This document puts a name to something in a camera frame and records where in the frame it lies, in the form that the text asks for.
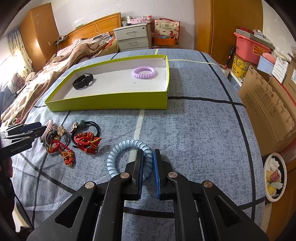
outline person's hand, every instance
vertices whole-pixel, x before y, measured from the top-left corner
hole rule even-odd
[[[6,158],[2,161],[4,173],[7,177],[12,177],[12,160],[11,157]]]

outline orange sticker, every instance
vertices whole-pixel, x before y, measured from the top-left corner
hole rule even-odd
[[[258,56],[262,55],[263,53],[266,53],[267,50],[265,50],[264,48],[261,48],[257,45],[254,45],[253,47],[253,54],[256,54]]]

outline gray drawer cabinet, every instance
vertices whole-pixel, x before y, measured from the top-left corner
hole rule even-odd
[[[119,51],[151,49],[152,23],[140,23],[114,29]]]

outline blue patterned bedsheet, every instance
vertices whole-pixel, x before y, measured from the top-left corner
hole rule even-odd
[[[259,147],[245,107],[220,68],[207,63],[215,63],[209,55],[193,50],[158,50],[158,54],[166,54],[169,59],[167,110],[51,112],[44,104],[74,69],[111,58],[155,54],[156,51],[111,54],[72,66],[31,110],[26,123],[45,124],[53,119],[69,130],[75,121],[95,121],[102,129],[103,138],[95,155],[74,149],[74,168],[65,166],[61,156],[48,155],[38,140],[30,150],[13,157],[15,192],[35,227],[87,181],[108,181],[109,151],[115,144],[133,138],[152,149],[160,149],[163,159],[189,180],[213,181],[261,225],[265,195]],[[133,158],[129,150],[121,153],[117,157],[120,171]],[[174,240],[173,203],[156,199],[153,174],[143,183],[141,200],[126,202],[124,212],[122,240],[147,240],[147,237]]]

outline drawer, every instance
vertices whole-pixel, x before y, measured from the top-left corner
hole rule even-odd
[[[142,49],[150,49],[150,47],[141,47],[141,48],[132,48],[132,49],[122,49],[122,50],[120,50],[120,52],[133,51],[133,50],[142,50]]]
[[[116,40],[133,39],[148,36],[147,26],[124,28],[114,31]]]
[[[132,49],[140,47],[149,47],[148,37],[134,38],[134,39],[124,39],[117,41],[119,50],[121,49]]]

